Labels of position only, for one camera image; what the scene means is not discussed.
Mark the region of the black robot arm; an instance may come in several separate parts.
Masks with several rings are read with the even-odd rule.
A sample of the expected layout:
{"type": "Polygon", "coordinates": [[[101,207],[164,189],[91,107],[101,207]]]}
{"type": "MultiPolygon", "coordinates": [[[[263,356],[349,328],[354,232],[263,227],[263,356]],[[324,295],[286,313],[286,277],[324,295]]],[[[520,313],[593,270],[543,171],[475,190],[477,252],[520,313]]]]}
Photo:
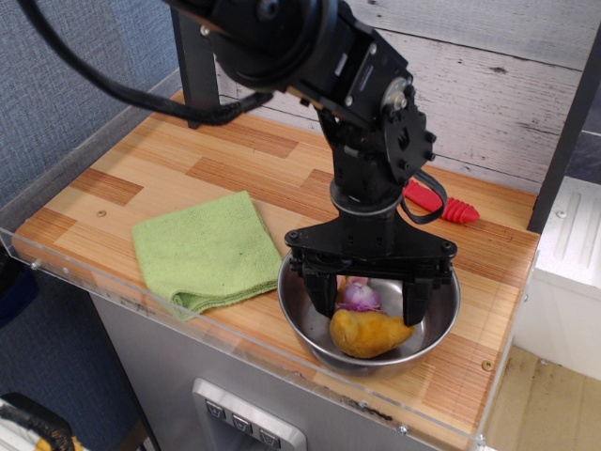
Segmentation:
{"type": "Polygon", "coordinates": [[[407,61],[342,1],[177,1],[208,31],[218,63],[252,90],[286,92],[315,107],[331,148],[337,217],[290,231],[285,243],[316,311],[332,316],[336,279],[398,280],[403,318],[419,323],[433,293],[451,281],[454,243],[421,230],[433,214],[412,214],[412,179],[439,197],[424,172],[435,135],[415,104],[407,61]]]}

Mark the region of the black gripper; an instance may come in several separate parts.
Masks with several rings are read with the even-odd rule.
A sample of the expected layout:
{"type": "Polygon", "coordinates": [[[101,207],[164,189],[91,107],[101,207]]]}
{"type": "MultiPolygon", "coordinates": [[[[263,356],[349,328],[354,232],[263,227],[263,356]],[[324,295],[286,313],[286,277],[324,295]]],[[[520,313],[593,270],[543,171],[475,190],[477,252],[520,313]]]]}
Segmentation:
{"type": "Polygon", "coordinates": [[[383,217],[342,213],[288,232],[285,244],[317,313],[334,314],[337,275],[400,280],[407,326],[423,320],[433,285],[451,282],[457,251],[454,243],[410,225],[397,211],[383,217]]]}

